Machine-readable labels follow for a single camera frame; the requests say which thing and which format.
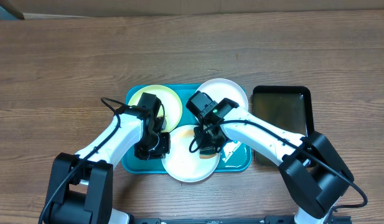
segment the plastic tray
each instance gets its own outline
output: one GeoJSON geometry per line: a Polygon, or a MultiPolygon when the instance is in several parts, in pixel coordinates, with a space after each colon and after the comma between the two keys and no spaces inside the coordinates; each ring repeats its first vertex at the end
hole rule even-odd
{"type": "MultiPolygon", "coordinates": [[[[125,103],[128,103],[131,97],[141,88],[147,85],[138,85],[132,87],[126,95],[125,103]]],[[[186,108],[186,103],[189,98],[196,92],[200,84],[168,84],[164,85],[174,90],[183,106],[182,117],[179,121],[179,126],[187,124],[197,124],[194,115],[186,108]]],[[[225,162],[225,154],[221,152],[219,164],[214,172],[241,172],[250,165],[252,159],[251,148],[245,144],[233,153],[233,155],[225,162]]],[[[162,166],[161,159],[152,159],[142,161],[134,156],[134,147],[128,150],[122,159],[123,167],[133,174],[166,174],[166,170],[162,166]]]]}

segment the wood grain surface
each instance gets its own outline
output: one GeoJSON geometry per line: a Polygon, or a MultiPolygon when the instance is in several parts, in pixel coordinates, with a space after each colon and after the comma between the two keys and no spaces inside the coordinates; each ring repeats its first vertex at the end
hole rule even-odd
{"type": "Polygon", "coordinates": [[[68,16],[170,16],[246,12],[384,9],[384,0],[0,0],[29,14],[68,16]]]}
{"type": "MultiPolygon", "coordinates": [[[[117,17],[0,22],[0,223],[36,223],[54,157],[94,140],[135,85],[228,78],[304,85],[315,128],[333,143],[369,204],[340,210],[384,223],[384,11],[117,17]]],[[[340,203],[359,203],[348,190],[340,203]]],[[[292,214],[271,167],[196,184],[115,169],[116,209],[137,218],[292,214]]]]}

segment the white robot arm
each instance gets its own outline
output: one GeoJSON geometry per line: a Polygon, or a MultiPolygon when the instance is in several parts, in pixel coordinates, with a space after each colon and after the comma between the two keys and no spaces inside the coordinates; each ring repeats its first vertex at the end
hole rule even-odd
{"type": "Polygon", "coordinates": [[[155,95],[143,93],[137,106],[122,104],[115,110],[110,125],[86,148],[74,155],[59,154],[39,223],[129,223],[128,214],[112,208],[113,170],[131,146],[142,160],[169,152],[169,133],[161,132],[164,117],[157,117],[160,106],[155,95]],[[66,182],[70,173],[74,175],[66,182]],[[88,185],[87,194],[71,191],[69,184],[88,185]]]}
{"type": "Polygon", "coordinates": [[[348,167],[321,133],[314,131],[309,137],[290,133],[256,118],[232,100],[225,98],[217,103],[199,91],[190,97],[186,107],[207,127],[196,135],[200,138],[199,147],[206,149],[213,144],[217,148],[228,140],[236,140],[278,166],[291,197],[300,206],[294,217],[297,224],[322,224],[349,187],[344,179],[322,166],[316,165],[308,172],[306,166],[313,154],[314,158],[320,157],[321,163],[354,181],[348,167]]]}

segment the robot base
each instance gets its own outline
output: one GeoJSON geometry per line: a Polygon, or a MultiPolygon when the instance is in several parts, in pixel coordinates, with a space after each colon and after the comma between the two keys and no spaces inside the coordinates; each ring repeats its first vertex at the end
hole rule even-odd
{"type": "MultiPolygon", "coordinates": [[[[131,224],[294,224],[292,215],[269,215],[265,218],[220,218],[161,220],[159,218],[131,219],[131,224]]],[[[332,217],[329,224],[352,224],[351,217],[332,217]]]]}

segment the white plate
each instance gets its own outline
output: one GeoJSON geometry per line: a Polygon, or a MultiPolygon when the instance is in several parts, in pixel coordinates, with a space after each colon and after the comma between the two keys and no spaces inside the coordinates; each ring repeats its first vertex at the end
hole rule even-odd
{"type": "Polygon", "coordinates": [[[185,125],[170,133],[171,147],[169,154],[161,159],[168,174],[182,182],[197,182],[210,176],[217,168],[220,154],[210,159],[201,159],[200,152],[189,152],[189,145],[194,138],[193,128],[196,125],[185,125]]]}
{"type": "MultiPolygon", "coordinates": [[[[128,105],[137,105],[141,99],[142,93],[150,93],[156,95],[164,105],[166,111],[166,128],[162,132],[170,132],[178,125],[182,117],[182,102],[178,94],[170,88],[162,85],[149,85],[138,90],[129,100],[128,105]]],[[[162,107],[157,114],[162,116],[162,107]]]]}
{"type": "Polygon", "coordinates": [[[217,103],[228,98],[248,110],[248,98],[243,89],[237,83],[224,78],[209,80],[198,87],[199,91],[208,94],[217,103]]]}

